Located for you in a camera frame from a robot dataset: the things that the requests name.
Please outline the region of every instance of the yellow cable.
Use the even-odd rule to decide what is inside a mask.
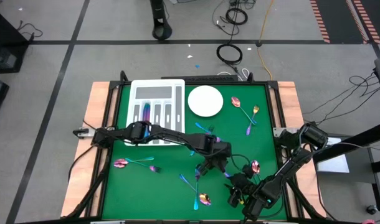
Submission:
[[[271,0],[270,5],[269,5],[269,8],[267,9],[267,12],[266,12],[266,15],[265,15],[265,19],[264,19],[264,24],[262,25],[262,30],[260,31],[259,43],[260,43],[260,40],[262,40],[262,35],[264,34],[264,31],[265,31],[265,23],[266,23],[266,20],[267,20],[267,16],[269,15],[270,8],[273,6],[273,2],[274,2],[274,0]],[[259,55],[259,59],[260,59],[260,61],[262,62],[262,65],[264,66],[264,69],[266,70],[266,72],[267,72],[267,73],[269,74],[269,76],[270,76],[270,80],[273,80],[273,75],[272,75],[272,73],[271,73],[271,72],[269,71],[269,69],[266,67],[265,62],[264,62],[264,60],[262,59],[261,54],[259,53],[259,47],[257,47],[257,52],[258,52],[258,55]]]

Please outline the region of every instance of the green mat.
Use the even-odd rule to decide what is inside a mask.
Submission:
[[[260,176],[265,178],[277,171],[276,155],[274,152],[272,126],[268,113],[268,104],[264,86],[214,86],[223,95],[222,110],[211,118],[202,118],[189,109],[187,98],[196,86],[186,86],[185,120],[186,133],[203,133],[195,122],[205,128],[213,125],[213,133],[232,144],[233,154],[243,154],[249,159],[256,159],[261,166]],[[122,93],[118,127],[126,127],[126,113],[130,87],[125,86]],[[252,114],[254,105],[260,110],[255,115],[257,125],[252,127],[251,134],[245,135],[249,120],[239,108],[231,104],[231,97],[236,96],[246,112]],[[210,170],[199,181],[200,193],[207,193],[212,205],[199,205],[199,210],[193,210],[195,192],[180,178],[183,174],[195,185],[194,168],[203,161],[199,155],[190,155],[190,150],[184,146],[125,146],[115,141],[112,163],[108,177],[105,196],[103,219],[122,220],[240,220],[243,219],[242,205],[237,208],[227,203],[229,189],[224,184],[230,184],[217,169]],[[129,164],[124,169],[113,166],[117,159],[129,157],[141,159],[154,156],[155,160],[147,164],[163,168],[160,174],[150,171],[147,167]],[[235,162],[242,167],[246,161],[235,157]],[[229,174],[238,170],[229,164],[226,167]],[[270,210],[263,210],[261,215],[275,213],[282,206],[282,198]],[[270,218],[271,220],[286,220],[285,210]]]

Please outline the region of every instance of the green table surface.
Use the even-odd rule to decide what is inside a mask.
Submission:
[[[261,166],[260,176],[265,178],[277,171],[277,161],[274,152],[272,125],[268,112],[265,87],[259,85],[233,86],[218,85],[223,96],[224,104],[221,111],[213,117],[202,118],[195,115],[187,104],[191,90],[196,86],[185,88],[185,121],[186,133],[203,133],[195,122],[205,128],[213,125],[213,133],[232,144],[233,154],[243,154],[250,160],[256,159]],[[122,92],[118,127],[126,127],[126,114],[130,87],[126,86]],[[252,127],[251,134],[245,135],[249,120],[239,108],[231,104],[231,97],[236,96],[246,112],[252,114],[254,105],[259,105],[259,112],[255,115],[257,124]],[[229,189],[224,184],[230,184],[217,169],[210,170],[199,180],[200,193],[207,193],[211,200],[210,207],[199,205],[199,210],[193,210],[195,192],[186,185],[179,175],[184,175],[195,186],[194,168],[204,159],[196,154],[192,157],[190,150],[184,146],[126,146],[115,141],[112,154],[112,163],[108,176],[105,196],[103,219],[122,220],[239,220],[243,219],[242,205],[237,208],[227,203]],[[141,159],[154,156],[155,160],[147,164],[163,168],[161,173],[154,173],[147,167],[129,164],[124,169],[113,166],[117,159],[129,157]],[[235,157],[235,162],[242,167],[246,161]],[[226,167],[229,174],[238,170],[231,160]],[[280,200],[270,209],[263,210],[261,215],[270,215],[277,212],[282,206]],[[285,220],[283,209],[270,220]]]

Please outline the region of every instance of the white plate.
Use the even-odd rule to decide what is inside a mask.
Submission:
[[[198,116],[210,117],[223,107],[222,94],[212,86],[199,86],[189,94],[190,110]]]

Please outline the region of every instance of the gray floor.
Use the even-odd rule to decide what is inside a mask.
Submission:
[[[38,40],[70,40],[83,2],[5,0],[0,4],[0,13],[14,26],[23,20],[43,30],[44,36]],[[173,6],[166,1],[174,28],[171,39],[227,39],[211,22],[219,2],[198,0]],[[240,27],[240,34],[234,39],[257,39],[269,2],[258,0],[255,8],[248,11],[249,21],[253,22]],[[224,14],[225,8],[218,8],[215,20]],[[150,12],[145,0],[90,0],[78,39],[152,40]],[[276,0],[264,37],[321,40],[309,1]],[[256,80],[268,80],[255,45],[238,46],[244,53],[239,68],[248,68]],[[130,80],[231,72],[216,57],[216,47],[215,44],[76,45],[16,222],[59,218],[67,172],[78,143],[71,132],[82,123],[92,82],[117,80],[121,70]],[[6,222],[66,51],[66,45],[32,45],[19,73],[0,75],[11,87],[0,112],[0,223]],[[296,83],[303,112],[349,88],[350,76],[367,77],[376,58],[370,45],[272,44],[264,45],[260,51],[275,80]],[[222,53],[226,58],[235,57],[227,49]],[[363,91],[358,90],[333,115],[357,107],[366,99],[359,97]],[[304,118],[322,120],[337,103],[334,101]],[[377,92],[354,113],[325,121],[320,127],[330,133],[352,135],[379,123],[380,92]],[[380,159],[380,152],[374,152],[374,156]],[[369,185],[338,182],[325,176],[320,180],[323,200],[336,218],[361,222],[380,217],[380,213],[370,216],[364,212],[366,205],[374,203]]]

